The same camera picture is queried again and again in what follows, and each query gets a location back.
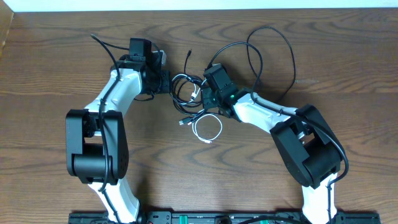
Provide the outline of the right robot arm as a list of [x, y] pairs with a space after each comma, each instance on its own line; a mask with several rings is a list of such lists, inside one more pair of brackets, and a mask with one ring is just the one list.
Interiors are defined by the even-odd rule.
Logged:
[[344, 175], [340, 164], [346, 154], [323, 116], [312, 105], [285, 107], [239, 89], [224, 66], [212, 65], [203, 74], [204, 107], [252, 124], [269, 133], [292, 177], [302, 186], [302, 212], [310, 223], [331, 223], [337, 213], [334, 184]]

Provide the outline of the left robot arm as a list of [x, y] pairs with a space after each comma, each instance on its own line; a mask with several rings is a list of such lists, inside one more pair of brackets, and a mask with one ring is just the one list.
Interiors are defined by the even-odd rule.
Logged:
[[96, 192], [105, 212], [73, 212], [69, 223], [147, 223], [127, 181], [129, 164], [124, 117], [139, 95], [146, 101], [169, 92], [166, 54], [155, 43], [131, 38], [126, 53], [111, 57], [109, 81], [83, 109], [65, 118], [67, 171]]

